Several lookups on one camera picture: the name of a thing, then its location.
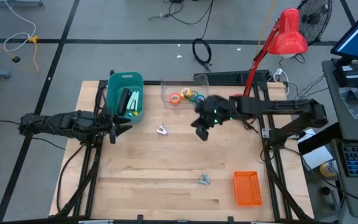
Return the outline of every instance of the table leg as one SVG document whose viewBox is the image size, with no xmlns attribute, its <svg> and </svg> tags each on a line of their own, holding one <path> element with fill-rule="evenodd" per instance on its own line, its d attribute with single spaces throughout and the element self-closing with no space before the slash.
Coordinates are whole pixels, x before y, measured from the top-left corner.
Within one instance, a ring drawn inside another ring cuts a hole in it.
<svg viewBox="0 0 358 224">
<path fill-rule="evenodd" d="M 329 144 L 334 138 L 342 139 L 342 133 L 338 122 L 330 125 L 313 137 L 298 143 L 299 152 L 302 155 L 305 155 L 321 146 Z"/>
</svg>

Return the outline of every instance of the wooden tabletop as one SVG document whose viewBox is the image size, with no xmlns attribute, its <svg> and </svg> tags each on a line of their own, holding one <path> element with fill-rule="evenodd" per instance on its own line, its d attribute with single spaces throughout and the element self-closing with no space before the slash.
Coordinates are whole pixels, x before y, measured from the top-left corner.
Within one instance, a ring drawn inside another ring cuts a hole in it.
<svg viewBox="0 0 358 224">
<path fill-rule="evenodd" d="M 285 100 L 281 83 L 269 83 L 271 100 Z M 76 110 L 93 111 L 98 82 L 83 82 Z M 228 97 L 242 93 L 242 86 L 210 86 L 209 94 Z M 209 130 L 203 142 L 190 126 L 198 115 L 193 110 L 169 110 L 161 100 L 160 86 L 145 86 L 144 118 L 110 144 L 104 138 L 91 218 L 145 220 L 274 221 L 264 162 L 260 160 L 260 134 L 244 129 L 239 121 L 228 121 Z M 274 116 L 276 127 L 291 121 L 289 115 Z M 168 136 L 158 135 L 164 124 Z M 287 147 L 298 150 L 296 142 Z M 79 148 L 69 139 L 62 164 Z M 60 205 L 70 199 L 78 186 L 85 150 L 69 163 L 63 175 Z M 281 151 L 287 189 L 299 206 L 313 217 L 300 157 Z M 262 193 L 261 207 L 239 207 L 234 198 L 233 173 L 256 170 Z M 211 185 L 198 179 L 206 173 Z M 280 213 L 284 216 L 278 192 Z M 84 213 L 88 193 L 81 204 Z M 50 214 L 56 214 L 56 194 Z"/>
</svg>

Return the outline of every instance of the teal plastic bin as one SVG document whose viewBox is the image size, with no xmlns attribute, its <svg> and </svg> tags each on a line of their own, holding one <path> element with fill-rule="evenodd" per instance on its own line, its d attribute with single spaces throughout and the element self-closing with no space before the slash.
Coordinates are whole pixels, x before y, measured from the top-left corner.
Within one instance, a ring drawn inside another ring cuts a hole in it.
<svg viewBox="0 0 358 224">
<path fill-rule="evenodd" d="M 130 92 L 139 91 L 139 102 L 137 104 L 137 112 L 139 114 L 134 116 L 132 113 L 133 111 L 127 110 L 123 117 L 130 119 L 130 123 L 132 124 L 142 121 L 144 108 L 144 88 L 143 77 L 141 74 L 137 72 L 115 73 L 110 76 L 107 87 L 107 107 L 110 108 L 114 114 L 117 114 L 119 100 L 124 88 L 128 88 Z"/>
</svg>

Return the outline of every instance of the orange plastic tray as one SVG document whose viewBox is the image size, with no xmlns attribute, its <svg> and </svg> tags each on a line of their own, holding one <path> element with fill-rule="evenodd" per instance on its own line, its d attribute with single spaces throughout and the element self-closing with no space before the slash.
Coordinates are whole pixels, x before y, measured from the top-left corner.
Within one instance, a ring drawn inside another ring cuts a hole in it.
<svg viewBox="0 0 358 224">
<path fill-rule="evenodd" d="M 235 171 L 234 192 L 240 206 L 262 206 L 258 172 Z"/>
</svg>

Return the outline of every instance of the black fan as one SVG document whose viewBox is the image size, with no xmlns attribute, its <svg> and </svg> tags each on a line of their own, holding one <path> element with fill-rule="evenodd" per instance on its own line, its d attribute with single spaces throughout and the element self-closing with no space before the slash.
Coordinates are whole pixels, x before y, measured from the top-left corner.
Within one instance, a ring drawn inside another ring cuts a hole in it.
<svg viewBox="0 0 358 224">
<path fill-rule="evenodd" d="M 306 38 L 308 45 L 320 41 L 331 17 L 332 6 L 332 0 L 302 0 L 299 4 L 299 31 Z"/>
</svg>

